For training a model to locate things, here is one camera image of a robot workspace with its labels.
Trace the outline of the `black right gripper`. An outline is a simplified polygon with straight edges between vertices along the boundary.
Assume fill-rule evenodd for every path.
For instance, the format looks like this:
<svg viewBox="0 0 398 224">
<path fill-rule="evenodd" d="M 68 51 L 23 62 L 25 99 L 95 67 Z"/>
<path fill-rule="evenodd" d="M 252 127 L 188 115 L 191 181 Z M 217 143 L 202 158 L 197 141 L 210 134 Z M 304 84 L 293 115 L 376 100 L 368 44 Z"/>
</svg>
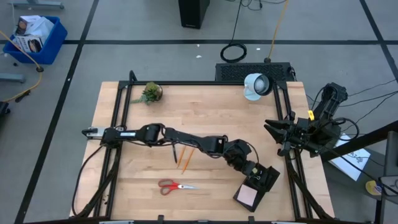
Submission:
<svg viewBox="0 0 398 224">
<path fill-rule="evenodd" d="M 265 129 L 276 142 L 282 145 L 277 153 L 279 156 L 288 155 L 292 146 L 301 146 L 305 144 L 308 138 L 309 121 L 309 119 L 304 118 L 298 118 L 297 123 L 289 119 L 265 120 Z"/>
</svg>

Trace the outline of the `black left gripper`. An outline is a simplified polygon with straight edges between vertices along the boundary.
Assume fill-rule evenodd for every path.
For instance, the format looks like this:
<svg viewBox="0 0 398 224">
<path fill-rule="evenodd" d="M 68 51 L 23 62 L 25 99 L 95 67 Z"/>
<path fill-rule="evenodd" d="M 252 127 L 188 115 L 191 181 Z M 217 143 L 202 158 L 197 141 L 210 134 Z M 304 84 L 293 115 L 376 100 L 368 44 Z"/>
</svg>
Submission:
<svg viewBox="0 0 398 224">
<path fill-rule="evenodd" d="M 237 139 L 225 144 L 225 161 L 236 171 L 244 171 L 244 175 L 252 177 L 254 168 L 257 168 L 257 162 L 249 161 L 248 154 L 251 148 L 246 141 Z"/>
</svg>

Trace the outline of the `pink sticky note pad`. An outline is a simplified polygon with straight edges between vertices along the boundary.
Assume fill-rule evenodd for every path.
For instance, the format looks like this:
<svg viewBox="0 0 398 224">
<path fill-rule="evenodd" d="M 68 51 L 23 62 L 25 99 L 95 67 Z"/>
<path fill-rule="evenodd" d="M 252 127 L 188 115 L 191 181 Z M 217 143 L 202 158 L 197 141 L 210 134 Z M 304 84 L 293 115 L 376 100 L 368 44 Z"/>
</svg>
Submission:
<svg viewBox="0 0 398 224">
<path fill-rule="evenodd" d="M 242 185 L 238 192 L 237 201 L 242 202 L 245 205 L 253 206 L 255 198 L 257 195 L 257 190 L 248 187 L 247 185 Z"/>
</svg>

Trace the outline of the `red-handled scissors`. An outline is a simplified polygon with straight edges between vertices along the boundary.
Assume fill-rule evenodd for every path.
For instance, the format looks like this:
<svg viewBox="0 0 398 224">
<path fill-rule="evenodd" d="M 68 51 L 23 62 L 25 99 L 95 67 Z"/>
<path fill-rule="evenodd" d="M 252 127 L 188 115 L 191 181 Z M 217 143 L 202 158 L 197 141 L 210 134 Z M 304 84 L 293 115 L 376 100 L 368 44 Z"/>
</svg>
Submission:
<svg viewBox="0 0 398 224">
<path fill-rule="evenodd" d="M 172 179 L 162 179 L 158 182 L 158 186 L 160 187 L 160 194 L 161 195 L 168 195 L 174 190 L 183 190 L 183 189 L 188 189 L 188 190 L 196 190 L 198 187 L 192 186 L 192 185 L 184 185 L 184 184 L 179 184 Z"/>
</svg>

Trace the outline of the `black desk organizer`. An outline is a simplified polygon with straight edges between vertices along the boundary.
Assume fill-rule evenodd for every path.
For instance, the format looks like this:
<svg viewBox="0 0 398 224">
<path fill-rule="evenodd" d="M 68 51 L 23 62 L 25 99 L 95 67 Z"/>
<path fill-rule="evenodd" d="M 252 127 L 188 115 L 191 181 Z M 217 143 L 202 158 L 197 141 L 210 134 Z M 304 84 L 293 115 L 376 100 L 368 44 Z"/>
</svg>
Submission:
<svg viewBox="0 0 398 224">
<path fill-rule="evenodd" d="M 238 202 L 239 204 L 241 204 L 246 210 L 250 211 L 250 212 L 255 212 L 256 208 L 258 207 L 258 205 L 260 204 L 262 198 L 264 197 L 264 195 L 269 192 L 271 190 L 271 188 L 273 187 L 273 185 L 275 184 L 276 180 L 278 179 L 280 172 L 277 171 L 276 169 L 274 169 L 272 166 L 265 168 L 262 165 L 259 166 L 260 170 L 256 175 L 261 175 L 262 178 L 264 179 L 264 183 L 263 184 L 255 184 L 252 181 L 252 177 L 246 177 L 243 181 L 242 185 L 247 185 L 248 187 L 251 187 L 255 190 L 257 190 L 257 195 L 254 201 L 253 206 L 249 206 L 249 205 L 245 205 L 242 202 L 237 201 L 237 196 L 238 196 L 238 192 L 240 190 L 239 189 L 236 191 L 236 193 L 233 196 L 233 199 Z"/>
</svg>

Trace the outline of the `black perforated case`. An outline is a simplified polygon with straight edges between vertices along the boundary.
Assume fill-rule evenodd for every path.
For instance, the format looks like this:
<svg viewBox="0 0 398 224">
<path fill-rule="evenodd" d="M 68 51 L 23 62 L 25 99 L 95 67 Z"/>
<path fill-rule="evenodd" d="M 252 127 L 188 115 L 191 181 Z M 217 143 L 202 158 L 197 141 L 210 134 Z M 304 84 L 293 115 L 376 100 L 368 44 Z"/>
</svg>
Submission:
<svg viewBox="0 0 398 224">
<path fill-rule="evenodd" d="M 261 73 L 275 81 L 293 82 L 295 70 L 288 62 L 271 63 L 217 63 L 215 80 L 220 82 L 243 81 L 247 75 Z"/>
</svg>

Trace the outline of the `white printed paper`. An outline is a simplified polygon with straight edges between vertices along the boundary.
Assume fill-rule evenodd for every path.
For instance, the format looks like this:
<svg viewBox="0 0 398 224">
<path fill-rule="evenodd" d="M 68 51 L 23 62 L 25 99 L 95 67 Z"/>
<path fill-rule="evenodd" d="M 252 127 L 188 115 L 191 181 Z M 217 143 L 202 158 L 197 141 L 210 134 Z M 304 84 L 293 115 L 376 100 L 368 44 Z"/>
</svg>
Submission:
<svg viewBox="0 0 398 224">
<path fill-rule="evenodd" d="M 357 181 L 370 156 L 371 154 L 367 150 L 358 149 L 354 152 L 343 155 L 343 158 L 338 156 L 337 158 L 330 160 L 329 163 L 354 181 Z"/>
</svg>

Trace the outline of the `black stand beam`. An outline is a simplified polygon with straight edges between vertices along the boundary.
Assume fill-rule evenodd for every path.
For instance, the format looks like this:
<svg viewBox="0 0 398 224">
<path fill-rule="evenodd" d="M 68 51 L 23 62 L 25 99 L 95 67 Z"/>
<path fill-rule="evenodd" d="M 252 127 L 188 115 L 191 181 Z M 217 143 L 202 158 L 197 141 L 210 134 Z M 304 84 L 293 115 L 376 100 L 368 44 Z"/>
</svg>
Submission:
<svg viewBox="0 0 398 224">
<path fill-rule="evenodd" d="M 321 154 L 321 159 L 322 161 L 330 161 L 334 158 L 340 157 L 345 154 L 349 154 L 351 152 L 365 148 L 377 142 L 387 140 L 389 136 L 392 136 L 392 150 L 398 156 L 398 120 L 397 120 L 375 131 L 367 133 L 361 137 L 352 139 L 351 141 L 334 148 L 333 151 L 335 152 L 335 154 L 332 151 L 325 151 L 323 154 Z"/>
</svg>

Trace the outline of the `black upright stand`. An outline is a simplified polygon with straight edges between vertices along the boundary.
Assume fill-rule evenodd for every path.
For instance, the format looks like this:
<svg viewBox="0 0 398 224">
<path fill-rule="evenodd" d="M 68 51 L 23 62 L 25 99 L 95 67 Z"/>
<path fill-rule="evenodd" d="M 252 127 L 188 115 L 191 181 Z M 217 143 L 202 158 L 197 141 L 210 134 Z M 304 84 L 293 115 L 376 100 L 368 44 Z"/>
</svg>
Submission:
<svg viewBox="0 0 398 224">
<path fill-rule="evenodd" d="M 375 223 L 384 223 L 384 209 L 387 200 L 398 204 L 398 133 L 390 131 L 387 135 L 387 147 L 383 175 L 379 178 L 382 187 L 381 199 L 376 204 Z"/>
</svg>

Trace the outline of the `potted succulent plant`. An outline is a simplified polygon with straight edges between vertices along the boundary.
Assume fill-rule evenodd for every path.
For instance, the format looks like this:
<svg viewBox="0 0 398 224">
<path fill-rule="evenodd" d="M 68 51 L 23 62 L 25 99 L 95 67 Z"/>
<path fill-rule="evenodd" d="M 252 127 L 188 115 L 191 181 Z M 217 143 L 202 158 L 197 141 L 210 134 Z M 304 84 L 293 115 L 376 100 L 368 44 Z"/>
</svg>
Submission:
<svg viewBox="0 0 398 224">
<path fill-rule="evenodd" d="M 150 105 L 151 103 L 160 101 L 163 96 L 163 89 L 160 85 L 154 82 L 146 83 L 140 98 L 131 100 L 130 103 L 144 103 Z"/>
</svg>

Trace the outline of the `black computer tower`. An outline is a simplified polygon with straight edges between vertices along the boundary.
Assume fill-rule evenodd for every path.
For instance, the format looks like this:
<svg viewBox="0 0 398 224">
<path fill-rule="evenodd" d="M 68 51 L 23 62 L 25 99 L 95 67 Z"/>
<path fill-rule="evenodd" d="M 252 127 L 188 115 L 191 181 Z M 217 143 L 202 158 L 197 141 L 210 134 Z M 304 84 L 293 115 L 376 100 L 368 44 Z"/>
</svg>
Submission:
<svg viewBox="0 0 398 224">
<path fill-rule="evenodd" d="M 200 29 L 210 0 L 178 0 L 182 27 Z"/>
</svg>

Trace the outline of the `blue plastic bin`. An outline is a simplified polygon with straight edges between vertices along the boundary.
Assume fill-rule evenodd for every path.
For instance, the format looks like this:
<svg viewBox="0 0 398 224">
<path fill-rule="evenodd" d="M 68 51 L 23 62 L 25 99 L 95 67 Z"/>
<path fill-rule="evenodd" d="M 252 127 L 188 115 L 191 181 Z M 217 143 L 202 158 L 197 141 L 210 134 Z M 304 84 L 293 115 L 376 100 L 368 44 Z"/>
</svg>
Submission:
<svg viewBox="0 0 398 224">
<path fill-rule="evenodd" d="M 53 64 L 57 54 L 60 51 L 63 41 L 66 39 L 68 34 L 66 28 L 60 21 L 59 17 L 46 16 L 50 22 L 54 24 L 47 40 L 43 44 L 40 52 L 27 53 L 32 57 L 38 64 L 51 65 Z M 7 41 L 3 47 L 3 52 L 14 57 L 20 63 L 33 63 L 26 55 L 18 50 L 11 42 Z"/>
</svg>

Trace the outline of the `white printed carton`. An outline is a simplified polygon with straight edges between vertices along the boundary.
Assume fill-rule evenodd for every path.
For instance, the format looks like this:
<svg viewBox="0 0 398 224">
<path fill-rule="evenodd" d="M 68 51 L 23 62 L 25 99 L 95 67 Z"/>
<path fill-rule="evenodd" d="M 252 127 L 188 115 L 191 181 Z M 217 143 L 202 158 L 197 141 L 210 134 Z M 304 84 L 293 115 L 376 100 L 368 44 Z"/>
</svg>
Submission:
<svg viewBox="0 0 398 224">
<path fill-rule="evenodd" d="M 42 50 L 43 44 L 39 37 L 30 36 L 15 36 L 13 41 L 25 52 L 38 53 Z"/>
<path fill-rule="evenodd" d="M 20 16 L 15 31 L 16 35 L 24 35 L 26 30 L 32 27 L 40 19 L 41 17 L 38 15 Z"/>
</svg>

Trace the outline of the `black table frame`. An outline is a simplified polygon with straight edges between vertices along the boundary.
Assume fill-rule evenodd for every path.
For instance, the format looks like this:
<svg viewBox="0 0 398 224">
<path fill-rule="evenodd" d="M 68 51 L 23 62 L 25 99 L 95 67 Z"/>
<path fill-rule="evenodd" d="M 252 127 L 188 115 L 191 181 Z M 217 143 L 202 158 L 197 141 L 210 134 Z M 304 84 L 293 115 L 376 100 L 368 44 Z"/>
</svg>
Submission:
<svg viewBox="0 0 398 224">
<path fill-rule="evenodd" d="M 134 220 L 134 224 L 139 224 L 157 222 L 159 215 L 164 216 L 164 223 L 194 224 L 248 223 L 248 216 L 256 222 L 317 217 L 288 176 L 287 160 L 277 155 L 277 144 L 263 127 L 266 119 L 283 118 L 288 109 L 299 117 L 306 116 L 308 106 L 302 83 L 288 82 L 259 101 L 248 101 L 240 82 L 163 81 L 159 102 L 130 103 L 139 97 L 144 85 L 134 81 L 102 83 L 91 125 L 139 129 L 145 124 L 162 123 L 201 137 L 240 138 L 256 149 L 249 159 L 272 166 L 280 172 L 279 178 L 257 210 L 249 212 L 233 199 L 244 176 L 224 159 L 212 159 L 195 149 L 182 174 L 190 147 L 186 147 L 177 168 L 172 146 L 145 147 L 124 142 L 107 149 L 98 140 L 89 140 L 85 149 L 87 164 L 79 178 L 70 223 Z M 162 179 L 198 189 L 161 195 L 158 182 Z"/>
</svg>

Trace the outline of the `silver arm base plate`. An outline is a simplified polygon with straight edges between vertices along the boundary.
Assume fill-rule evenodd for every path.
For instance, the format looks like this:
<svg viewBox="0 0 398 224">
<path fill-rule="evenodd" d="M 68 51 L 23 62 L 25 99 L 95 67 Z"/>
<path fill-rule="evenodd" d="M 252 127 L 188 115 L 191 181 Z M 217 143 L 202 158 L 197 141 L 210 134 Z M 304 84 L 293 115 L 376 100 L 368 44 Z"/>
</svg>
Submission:
<svg viewBox="0 0 398 224">
<path fill-rule="evenodd" d="M 82 130 L 81 133 L 87 139 L 101 139 L 103 137 L 105 129 L 106 128 L 89 127 L 88 129 Z"/>
</svg>

